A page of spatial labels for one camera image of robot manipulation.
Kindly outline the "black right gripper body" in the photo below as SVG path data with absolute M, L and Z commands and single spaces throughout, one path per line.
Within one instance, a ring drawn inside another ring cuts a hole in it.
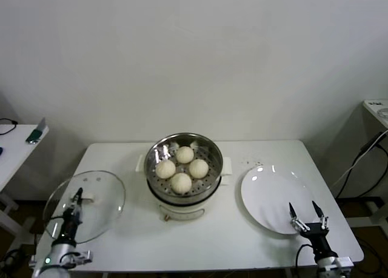
M 309 230 L 301 230 L 302 237 L 308 239 L 313 248 L 314 259 L 323 259 L 331 256 L 331 247 L 326 239 L 328 229 L 322 229 L 320 223 L 307 223 Z

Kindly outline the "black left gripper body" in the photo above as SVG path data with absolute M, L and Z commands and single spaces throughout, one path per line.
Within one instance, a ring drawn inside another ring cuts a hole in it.
M 82 223 L 81 214 L 65 211 L 62 215 L 63 223 L 58 236 L 59 244 L 76 245 L 76 232 L 79 225 Z

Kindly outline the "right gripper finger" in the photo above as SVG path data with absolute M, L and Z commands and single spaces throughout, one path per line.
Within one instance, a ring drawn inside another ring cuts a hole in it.
M 312 201 L 312 204 L 313 204 L 314 210 L 316 212 L 316 215 L 319 217 L 321 229 L 328 230 L 329 229 L 329 226 L 328 226 L 329 218 L 324 215 L 322 209 L 318 206 L 318 204 L 315 201 Z
M 309 227 L 296 215 L 295 209 L 289 202 L 289 213 L 291 217 L 290 224 L 296 231 L 309 231 Z

